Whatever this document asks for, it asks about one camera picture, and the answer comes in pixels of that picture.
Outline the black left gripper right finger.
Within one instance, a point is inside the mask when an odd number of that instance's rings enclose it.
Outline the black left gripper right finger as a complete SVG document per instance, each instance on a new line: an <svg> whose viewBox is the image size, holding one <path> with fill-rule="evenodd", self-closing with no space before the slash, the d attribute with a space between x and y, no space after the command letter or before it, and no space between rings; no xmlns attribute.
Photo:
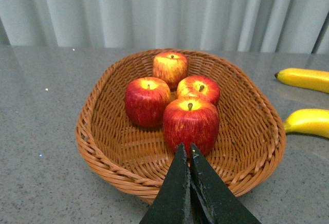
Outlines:
<svg viewBox="0 0 329 224"><path fill-rule="evenodd" d="M194 223L260 223L235 197L195 144L190 146Z"/></svg>

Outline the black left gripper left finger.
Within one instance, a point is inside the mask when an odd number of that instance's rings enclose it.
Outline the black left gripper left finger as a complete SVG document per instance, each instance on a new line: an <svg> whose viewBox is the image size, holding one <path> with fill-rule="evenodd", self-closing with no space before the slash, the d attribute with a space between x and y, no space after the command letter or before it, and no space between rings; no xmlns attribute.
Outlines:
<svg viewBox="0 0 329 224"><path fill-rule="evenodd" d="M190 171L183 144L177 148L161 189L140 223L191 223Z"/></svg>

